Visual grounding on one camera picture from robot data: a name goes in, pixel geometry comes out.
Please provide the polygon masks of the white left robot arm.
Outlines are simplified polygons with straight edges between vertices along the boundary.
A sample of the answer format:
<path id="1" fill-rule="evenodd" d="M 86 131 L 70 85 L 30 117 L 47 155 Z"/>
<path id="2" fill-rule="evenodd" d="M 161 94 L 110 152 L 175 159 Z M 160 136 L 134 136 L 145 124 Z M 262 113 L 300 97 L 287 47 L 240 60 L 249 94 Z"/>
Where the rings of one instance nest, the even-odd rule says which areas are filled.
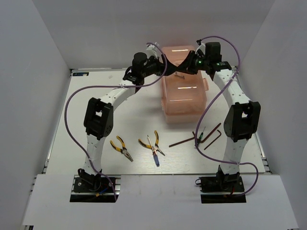
<path id="1" fill-rule="evenodd" d="M 83 123 L 87 134 L 88 156 L 84 166 L 78 170 L 78 175 L 85 180 L 84 184 L 90 191 L 97 191 L 101 187 L 101 179 L 98 177 L 102 171 L 101 157 L 105 139 L 113 129 L 114 111 L 144 85 L 145 77 L 153 74 L 168 76 L 176 71 L 177 67 L 167 58 L 162 58 L 162 61 L 155 56 L 147 57 L 143 52 L 136 53 L 119 88 L 101 98 L 89 100 Z"/>

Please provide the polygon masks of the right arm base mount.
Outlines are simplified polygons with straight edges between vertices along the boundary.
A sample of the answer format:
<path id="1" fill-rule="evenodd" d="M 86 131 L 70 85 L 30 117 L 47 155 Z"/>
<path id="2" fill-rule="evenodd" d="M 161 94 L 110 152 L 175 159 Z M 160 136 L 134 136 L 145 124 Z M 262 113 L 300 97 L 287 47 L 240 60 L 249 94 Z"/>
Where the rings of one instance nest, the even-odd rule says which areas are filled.
<path id="1" fill-rule="evenodd" d="M 203 204 L 246 203 L 245 188 L 240 173 L 224 175 L 217 172 L 215 176 L 204 176 L 196 179 L 200 187 Z"/>

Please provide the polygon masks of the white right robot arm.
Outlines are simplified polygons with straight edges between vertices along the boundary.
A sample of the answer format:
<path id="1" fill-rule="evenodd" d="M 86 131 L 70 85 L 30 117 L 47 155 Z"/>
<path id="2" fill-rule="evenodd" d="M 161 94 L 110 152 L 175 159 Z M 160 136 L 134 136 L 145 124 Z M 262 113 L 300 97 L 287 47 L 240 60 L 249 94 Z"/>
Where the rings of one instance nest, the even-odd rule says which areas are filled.
<path id="1" fill-rule="evenodd" d="M 257 131 L 261 106 L 251 101 L 242 91 L 230 64 L 222 61 L 221 45 L 218 42 L 197 42 L 196 51 L 190 51 L 179 65 L 179 71 L 194 74 L 205 71 L 219 87 L 226 99 L 229 111 L 224 121 L 227 136 L 226 148 L 217 172 L 217 187 L 228 191 L 239 178 L 239 164 L 244 147 Z"/>

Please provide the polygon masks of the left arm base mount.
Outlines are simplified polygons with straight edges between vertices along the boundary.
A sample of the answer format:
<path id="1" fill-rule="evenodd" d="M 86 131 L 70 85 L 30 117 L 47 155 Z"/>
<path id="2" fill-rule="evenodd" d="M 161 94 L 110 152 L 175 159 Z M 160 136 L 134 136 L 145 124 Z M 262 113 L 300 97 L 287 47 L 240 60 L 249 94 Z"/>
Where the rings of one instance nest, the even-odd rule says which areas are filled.
<path id="1" fill-rule="evenodd" d="M 71 203 L 115 203 L 115 197 L 120 193 L 120 177 L 110 177 L 114 186 L 113 192 L 110 181 L 105 177 L 100 177 L 95 185 L 91 185 L 80 176 L 73 179 L 70 202 Z"/>

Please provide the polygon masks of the pink plastic toolbox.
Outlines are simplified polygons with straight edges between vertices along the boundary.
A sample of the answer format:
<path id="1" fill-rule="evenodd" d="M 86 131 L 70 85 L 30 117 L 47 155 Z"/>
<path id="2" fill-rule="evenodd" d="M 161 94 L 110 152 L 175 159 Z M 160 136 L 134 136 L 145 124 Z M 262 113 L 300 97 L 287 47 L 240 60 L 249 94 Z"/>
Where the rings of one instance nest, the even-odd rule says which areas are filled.
<path id="1" fill-rule="evenodd" d="M 174 72 L 161 79 L 162 109 L 168 124 L 196 123 L 206 103 L 207 81 L 201 72 L 190 75 Z"/>

